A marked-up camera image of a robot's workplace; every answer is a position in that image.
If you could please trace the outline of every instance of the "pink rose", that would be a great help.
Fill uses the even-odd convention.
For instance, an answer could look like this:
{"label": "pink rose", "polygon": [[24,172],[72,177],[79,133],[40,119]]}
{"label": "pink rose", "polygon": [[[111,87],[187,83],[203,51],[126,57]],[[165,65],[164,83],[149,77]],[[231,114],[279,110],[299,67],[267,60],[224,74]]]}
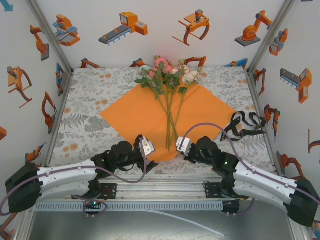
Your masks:
{"label": "pink rose", "polygon": [[153,78],[155,75],[156,75],[155,71],[152,71],[152,70],[151,70],[151,71],[149,72],[149,76],[150,76],[151,78]]}
{"label": "pink rose", "polygon": [[163,57],[157,58],[157,59],[154,61],[154,65],[155,65],[155,66],[158,66],[161,62],[163,62],[165,66],[168,65],[168,61],[167,61],[165,58],[163,58]]}
{"label": "pink rose", "polygon": [[173,69],[174,69],[174,68],[173,68],[172,66],[167,65],[167,66],[165,67],[165,69],[163,70],[163,73],[164,73],[164,74],[170,73]]}

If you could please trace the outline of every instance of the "orange cloth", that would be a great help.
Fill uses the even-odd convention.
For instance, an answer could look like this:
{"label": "orange cloth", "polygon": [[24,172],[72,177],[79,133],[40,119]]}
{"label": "orange cloth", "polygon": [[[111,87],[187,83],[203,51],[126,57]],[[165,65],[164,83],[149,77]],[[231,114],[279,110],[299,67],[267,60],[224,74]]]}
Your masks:
{"label": "orange cloth", "polygon": [[[183,137],[192,126],[198,123],[214,123],[222,128],[227,126],[232,114],[236,112],[233,108],[203,86],[182,84],[179,87],[181,86],[188,87],[188,90],[176,124],[179,137]],[[181,99],[182,94],[177,92],[172,100],[171,113],[174,121],[176,121]],[[160,96],[160,100],[167,109],[163,95]],[[137,85],[100,115],[131,144],[139,134],[148,138],[156,150],[148,157],[150,161],[171,161],[178,154],[175,139],[172,141],[170,151],[166,149],[167,114],[149,87],[142,88],[140,84]],[[219,132],[219,129],[212,126],[200,126],[193,130],[188,138],[196,143],[203,136],[214,139]]]}

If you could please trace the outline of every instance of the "robot illustration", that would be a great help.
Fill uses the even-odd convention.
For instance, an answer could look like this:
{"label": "robot illustration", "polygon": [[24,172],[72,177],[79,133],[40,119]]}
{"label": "robot illustration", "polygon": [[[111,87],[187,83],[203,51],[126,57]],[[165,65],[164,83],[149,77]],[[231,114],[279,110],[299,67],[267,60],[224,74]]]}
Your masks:
{"label": "robot illustration", "polygon": [[61,45],[70,47],[80,41],[80,38],[78,37],[78,28],[72,26],[71,21],[67,17],[58,14],[56,19],[53,26],[56,28],[57,32],[54,35]]}

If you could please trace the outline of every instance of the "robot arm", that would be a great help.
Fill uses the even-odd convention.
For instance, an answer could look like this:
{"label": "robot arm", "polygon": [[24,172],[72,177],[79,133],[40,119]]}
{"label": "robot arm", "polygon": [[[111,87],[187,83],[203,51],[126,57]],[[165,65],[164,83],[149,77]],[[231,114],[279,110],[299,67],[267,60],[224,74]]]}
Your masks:
{"label": "robot arm", "polygon": [[293,221],[306,227],[312,226],[318,204],[295,190],[303,190],[319,200],[310,181],[280,177],[248,162],[240,162],[235,155],[222,152],[207,136],[196,144],[188,138],[183,141],[179,137],[176,146],[177,151],[184,155],[184,160],[213,167],[213,171],[223,178],[221,190],[224,195],[232,197],[238,194],[261,200],[287,211]]}
{"label": "robot arm", "polygon": [[[9,196],[9,212],[19,213],[46,199],[64,198],[70,195],[83,196],[86,199],[95,198],[101,191],[99,179],[110,176],[100,169],[114,174],[117,169],[126,171],[124,167],[136,164],[144,172],[145,160],[142,151],[148,156],[155,151],[155,148],[150,141],[139,135],[134,148],[129,142],[121,141],[112,146],[111,150],[80,163],[40,168],[34,163],[28,163],[5,182],[9,193],[22,182],[34,179]],[[154,161],[150,162],[146,166],[146,174],[157,165]]]}
{"label": "robot arm", "polygon": [[272,21],[266,17],[265,15],[266,11],[261,11],[259,12],[255,18],[255,23],[254,25],[250,25],[248,27],[246,27],[243,31],[243,36],[242,36],[242,40],[243,41],[253,41],[255,40],[255,38],[257,37],[256,33],[258,32],[261,23],[264,23],[265,25],[267,25],[267,29],[270,28]]}
{"label": "robot arm", "polygon": [[207,56],[204,56],[204,57],[190,57],[190,58],[187,58],[186,60],[184,60],[184,65],[188,65],[188,63],[190,62],[198,62],[199,61],[199,64],[198,64],[198,67],[203,67],[206,63],[206,60],[207,60]]}

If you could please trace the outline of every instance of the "metal floor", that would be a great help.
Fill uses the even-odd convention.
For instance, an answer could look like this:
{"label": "metal floor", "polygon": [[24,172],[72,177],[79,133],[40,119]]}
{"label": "metal floor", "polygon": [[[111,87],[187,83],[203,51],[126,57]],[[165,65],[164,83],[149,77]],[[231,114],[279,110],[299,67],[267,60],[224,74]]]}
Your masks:
{"label": "metal floor", "polygon": [[29,240],[291,240],[285,213],[257,201],[247,215],[228,217],[220,211],[170,211],[224,234],[149,212],[105,212],[96,219],[81,212],[37,212]]}

